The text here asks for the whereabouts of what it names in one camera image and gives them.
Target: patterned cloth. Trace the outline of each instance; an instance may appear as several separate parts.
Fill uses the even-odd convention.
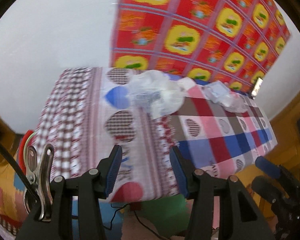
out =
[[[248,92],[289,37],[274,0],[119,0],[111,64]]]
[[[206,100],[202,86],[189,78],[178,81],[188,93],[179,111],[151,120],[129,100],[127,86],[136,73],[88,68],[61,75],[42,112],[34,142],[39,152],[45,142],[56,149],[51,179],[76,177],[95,168],[119,144],[122,164],[107,201],[144,201],[178,193],[169,160],[172,145],[179,145],[196,167],[226,178],[276,144],[266,116],[253,101],[243,96],[249,105],[247,113],[226,112]]]
[[[204,94],[204,86],[189,78],[183,106],[172,115],[175,139],[186,159],[218,178],[241,171],[276,145],[268,119],[255,102],[241,95],[245,113],[231,113]]]

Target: checkered cloth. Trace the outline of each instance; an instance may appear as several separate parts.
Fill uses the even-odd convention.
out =
[[[55,147],[51,179],[80,176],[109,156],[114,144],[123,149],[122,164],[108,202],[136,202],[178,193],[169,149],[212,176],[226,178],[252,164],[276,144],[271,126],[254,102],[243,96],[247,113],[226,112],[207,100],[203,81],[178,82],[188,96],[178,112],[151,120],[128,96],[131,69],[65,70],[57,81],[37,129],[34,147]],[[178,80],[180,76],[170,75]]]
[[[274,148],[269,121],[253,100],[241,95],[247,111],[231,113],[208,100],[204,86],[189,78],[180,81],[188,87],[188,97],[172,115],[171,125],[183,156],[194,166],[227,178]]]
[[[65,70],[41,113],[33,146],[37,150],[38,161],[46,143],[54,146],[51,179],[58,175],[65,178],[79,175],[84,108],[91,72],[91,68]]]

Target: plastic bag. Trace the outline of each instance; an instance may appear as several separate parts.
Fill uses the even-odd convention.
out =
[[[247,106],[240,94],[231,92],[221,81],[215,81],[204,86],[204,94],[213,103],[218,103],[228,112],[245,113]]]
[[[150,113],[151,119],[178,111],[184,102],[184,93],[178,83],[158,70],[132,76],[129,95],[135,106]]]

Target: metal binder clip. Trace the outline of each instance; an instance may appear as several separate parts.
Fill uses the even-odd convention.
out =
[[[27,148],[25,158],[26,177],[33,189],[36,191],[41,202],[41,213],[38,220],[51,221],[51,207],[53,198],[50,192],[50,172],[54,156],[54,149],[51,144],[46,144],[43,148],[41,160],[37,165],[37,151],[33,146]],[[25,190],[24,204],[27,212],[30,213],[36,200]]]

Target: black cable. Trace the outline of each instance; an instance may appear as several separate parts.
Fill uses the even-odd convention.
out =
[[[39,196],[37,193],[33,190],[31,187],[27,177],[23,174],[23,171],[19,167],[18,163],[15,161],[15,159],[10,155],[10,153],[1,145],[0,143],[0,154],[7,160],[7,162],[11,165],[11,167],[14,169],[16,174],[19,176],[23,184],[26,186],[29,193],[34,197],[35,200],[40,202]]]
[[[125,208],[126,206],[128,206],[128,205],[130,205],[130,203],[125,204],[123,207],[119,207],[119,208],[114,212],[114,215],[113,215],[113,217],[112,217],[112,219],[111,219],[111,221],[110,221],[110,227],[109,227],[109,228],[106,227],[106,226],[103,226],[103,227],[104,227],[105,229],[111,231],[111,230],[112,230],[112,222],[113,222],[113,220],[114,220],[114,218],[115,218],[115,214],[116,214],[119,210],[124,209],[124,208]]]
[[[148,229],[150,232],[152,232],[157,238],[159,238],[160,240],[167,240],[167,238],[164,238],[162,236],[159,236],[156,232],[154,232],[151,228],[147,227],[144,223],[142,223],[139,219],[139,217],[137,216],[137,213],[135,211],[134,212],[134,215],[136,216],[136,219],[138,220],[138,222],[143,225],[146,229]]]
[[[110,221],[110,227],[106,227],[105,225],[104,225],[103,227],[104,227],[105,229],[111,231],[111,230],[112,230],[112,222],[113,222],[113,220],[114,220],[114,218],[115,218],[116,213],[117,213],[119,210],[124,209],[124,208],[125,208],[126,206],[128,206],[128,205],[130,205],[130,203],[125,204],[123,207],[113,207],[113,208],[118,208],[118,209],[117,209],[117,210],[114,212],[114,214],[113,214],[113,217],[112,217],[112,219],[111,219],[111,221]],[[72,219],[75,219],[75,220],[78,220],[78,219],[79,219],[79,217],[76,216],[76,215],[72,215],[71,217],[72,217]]]

